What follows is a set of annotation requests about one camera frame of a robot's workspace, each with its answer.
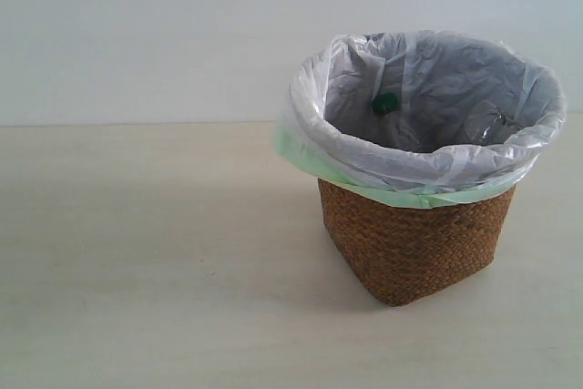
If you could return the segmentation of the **clear bottle green label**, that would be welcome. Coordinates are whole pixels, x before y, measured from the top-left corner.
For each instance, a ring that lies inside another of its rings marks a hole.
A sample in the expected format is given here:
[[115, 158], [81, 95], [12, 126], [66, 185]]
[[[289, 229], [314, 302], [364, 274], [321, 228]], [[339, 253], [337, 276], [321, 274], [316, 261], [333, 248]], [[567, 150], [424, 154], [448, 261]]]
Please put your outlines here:
[[371, 107], [377, 118], [376, 144], [411, 152], [419, 147], [415, 129], [409, 117], [401, 111], [400, 98], [395, 93], [377, 95]]

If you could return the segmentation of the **clear bottle red label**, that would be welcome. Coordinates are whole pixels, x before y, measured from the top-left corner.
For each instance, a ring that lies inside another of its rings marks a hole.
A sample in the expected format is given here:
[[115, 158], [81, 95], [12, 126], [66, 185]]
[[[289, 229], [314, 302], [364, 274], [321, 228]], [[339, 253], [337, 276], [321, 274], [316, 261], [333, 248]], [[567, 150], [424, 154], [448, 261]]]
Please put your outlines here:
[[490, 146], [503, 144], [521, 127], [491, 102], [479, 102], [460, 127], [458, 139], [463, 144]]

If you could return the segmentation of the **woven brown wicker bin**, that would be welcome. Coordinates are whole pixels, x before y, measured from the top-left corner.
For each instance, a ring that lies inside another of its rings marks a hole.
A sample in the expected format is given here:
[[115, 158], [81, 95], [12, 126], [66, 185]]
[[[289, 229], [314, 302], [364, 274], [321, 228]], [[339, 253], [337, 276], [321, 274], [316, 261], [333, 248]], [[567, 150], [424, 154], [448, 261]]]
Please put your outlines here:
[[318, 189], [335, 247], [364, 288], [390, 306], [440, 292], [486, 268], [515, 192], [419, 210], [384, 205], [324, 180]]

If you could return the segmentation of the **translucent white bin liner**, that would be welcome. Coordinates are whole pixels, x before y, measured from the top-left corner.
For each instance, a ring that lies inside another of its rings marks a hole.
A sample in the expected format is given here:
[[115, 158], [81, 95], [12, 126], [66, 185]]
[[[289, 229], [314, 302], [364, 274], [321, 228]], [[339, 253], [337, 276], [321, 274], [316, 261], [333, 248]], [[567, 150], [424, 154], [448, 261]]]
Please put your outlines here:
[[[392, 92], [419, 140], [374, 142], [372, 101]], [[521, 129], [503, 144], [458, 139], [479, 102]], [[359, 186], [414, 194], [501, 188], [521, 180], [561, 130], [567, 101], [552, 71], [506, 46], [444, 31], [337, 36], [305, 60], [281, 125]]]

